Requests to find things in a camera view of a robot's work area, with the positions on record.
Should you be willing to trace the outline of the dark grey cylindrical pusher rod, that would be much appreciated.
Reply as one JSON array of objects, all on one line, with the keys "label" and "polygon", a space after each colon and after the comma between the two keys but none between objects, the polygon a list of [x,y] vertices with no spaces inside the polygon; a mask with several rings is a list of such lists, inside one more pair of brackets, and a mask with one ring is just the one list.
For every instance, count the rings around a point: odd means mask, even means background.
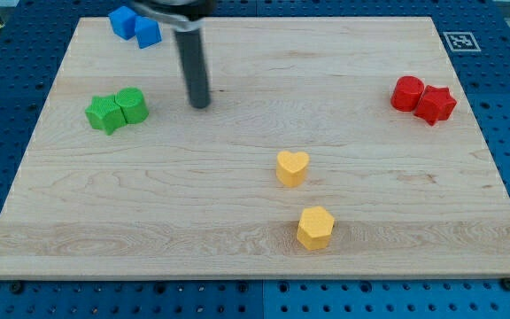
[{"label": "dark grey cylindrical pusher rod", "polygon": [[189,104],[204,109],[211,102],[204,45],[199,29],[174,31]]}]

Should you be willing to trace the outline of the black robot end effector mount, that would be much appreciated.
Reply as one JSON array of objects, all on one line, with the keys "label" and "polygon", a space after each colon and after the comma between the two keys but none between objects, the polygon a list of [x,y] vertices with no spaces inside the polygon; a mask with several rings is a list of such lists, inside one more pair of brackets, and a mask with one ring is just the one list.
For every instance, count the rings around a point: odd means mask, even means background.
[{"label": "black robot end effector mount", "polygon": [[132,0],[138,14],[173,27],[179,32],[198,30],[216,8],[215,0]]}]

